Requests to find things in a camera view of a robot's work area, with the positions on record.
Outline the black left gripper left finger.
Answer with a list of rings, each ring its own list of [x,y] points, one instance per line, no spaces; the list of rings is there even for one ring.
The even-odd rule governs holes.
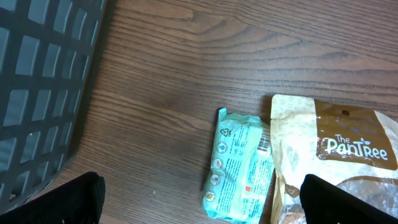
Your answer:
[[[104,178],[87,172],[1,215],[1,224],[99,223],[105,192]]]

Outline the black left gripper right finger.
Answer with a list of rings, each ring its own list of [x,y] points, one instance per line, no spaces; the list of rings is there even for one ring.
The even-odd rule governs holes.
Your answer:
[[[304,178],[300,203],[307,224],[397,223],[397,218],[313,174]]]

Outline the brown Pantree snack bag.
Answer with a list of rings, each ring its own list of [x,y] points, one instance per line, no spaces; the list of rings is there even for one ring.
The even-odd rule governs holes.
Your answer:
[[[308,174],[397,216],[397,122],[374,110],[275,95],[271,145],[276,183],[272,223],[304,223]]]

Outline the teal wet wipes pack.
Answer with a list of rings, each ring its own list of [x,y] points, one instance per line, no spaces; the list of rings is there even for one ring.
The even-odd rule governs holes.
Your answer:
[[[260,117],[218,112],[203,209],[214,219],[259,223],[274,171],[270,127]]]

